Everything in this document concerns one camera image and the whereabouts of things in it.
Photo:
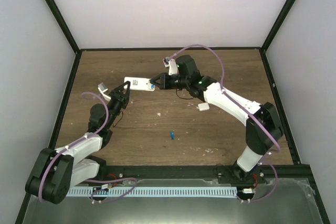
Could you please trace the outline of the white remote control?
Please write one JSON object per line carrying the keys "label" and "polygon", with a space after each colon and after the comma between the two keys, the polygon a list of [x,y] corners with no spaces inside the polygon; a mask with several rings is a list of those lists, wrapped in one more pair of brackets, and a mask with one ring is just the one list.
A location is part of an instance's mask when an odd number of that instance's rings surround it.
{"label": "white remote control", "polygon": [[139,77],[125,77],[124,82],[130,81],[130,90],[136,91],[154,91],[151,89],[151,83],[149,78],[139,78]]}

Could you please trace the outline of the white battery compartment cover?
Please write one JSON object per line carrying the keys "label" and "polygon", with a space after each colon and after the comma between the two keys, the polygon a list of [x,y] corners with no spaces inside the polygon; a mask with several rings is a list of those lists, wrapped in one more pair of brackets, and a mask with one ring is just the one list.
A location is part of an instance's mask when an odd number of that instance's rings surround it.
{"label": "white battery compartment cover", "polygon": [[209,110],[209,104],[208,103],[200,103],[197,105],[197,108],[199,111],[207,111]]}

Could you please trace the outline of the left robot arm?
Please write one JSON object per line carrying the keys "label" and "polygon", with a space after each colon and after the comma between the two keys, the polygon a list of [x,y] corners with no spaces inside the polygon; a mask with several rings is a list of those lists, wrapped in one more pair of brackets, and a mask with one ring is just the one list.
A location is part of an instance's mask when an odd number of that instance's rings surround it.
{"label": "left robot arm", "polygon": [[92,180],[102,184],[107,178],[105,162],[92,156],[104,148],[112,137],[111,127],[126,109],[130,98],[130,81],[113,89],[107,102],[103,96],[106,88],[99,84],[99,94],[83,92],[100,100],[90,109],[88,129],[77,140],[56,149],[40,151],[25,184],[25,192],[39,201],[58,204],[74,186]]}

